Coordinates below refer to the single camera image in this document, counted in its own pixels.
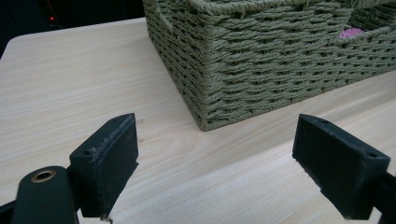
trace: dark background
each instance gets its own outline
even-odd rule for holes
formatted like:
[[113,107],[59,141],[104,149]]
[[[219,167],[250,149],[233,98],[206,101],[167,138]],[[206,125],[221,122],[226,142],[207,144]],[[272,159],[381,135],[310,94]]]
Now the dark background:
[[0,58],[18,35],[144,16],[142,0],[0,0]]

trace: woven basket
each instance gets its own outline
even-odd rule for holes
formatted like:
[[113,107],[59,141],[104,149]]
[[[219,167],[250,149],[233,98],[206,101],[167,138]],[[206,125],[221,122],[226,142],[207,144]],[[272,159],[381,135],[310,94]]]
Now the woven basket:
[[[149,36],[212,130],[396,69],[395,0],[143,0]],[[348,27],[364,33],[340,38]]]

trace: pink object in basket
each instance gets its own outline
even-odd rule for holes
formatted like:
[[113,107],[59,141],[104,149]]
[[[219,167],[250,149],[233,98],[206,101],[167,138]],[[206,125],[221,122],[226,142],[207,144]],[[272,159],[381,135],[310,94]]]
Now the pink object in basket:
[[344,39],[344,38],[348,38],[348,37],[352,37],[352,36],[356,36],[356,35],[360,35],[363,34],[363,30],[359,29],[359,28],[349,28],[343,32],[341,32],[340,34],[340,38]]

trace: woven rope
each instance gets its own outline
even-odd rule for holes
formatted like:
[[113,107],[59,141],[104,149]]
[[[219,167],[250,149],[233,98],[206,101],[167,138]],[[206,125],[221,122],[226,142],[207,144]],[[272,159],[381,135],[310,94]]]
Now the woven rope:
[[[396,69],[392,3],[355,10],[305,0],[144,5],[149,36],[205,131]],[[365,33],[338,38],[351,25]]]

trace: wood grain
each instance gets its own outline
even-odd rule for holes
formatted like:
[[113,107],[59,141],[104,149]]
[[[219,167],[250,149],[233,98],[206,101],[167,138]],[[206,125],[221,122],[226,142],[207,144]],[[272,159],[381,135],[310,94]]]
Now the wood grain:
[[[396,158],[396,71],[208,133],[198,129],[143,19],[10,41],[0,61],[0,204],[35,169],[135,112],[139,163],[112,214],[123,223],[345,221],[291,157],[300,113]],[[389,172],[396,174],[396,162]],[[80,223],[103,223],[80,218]]]

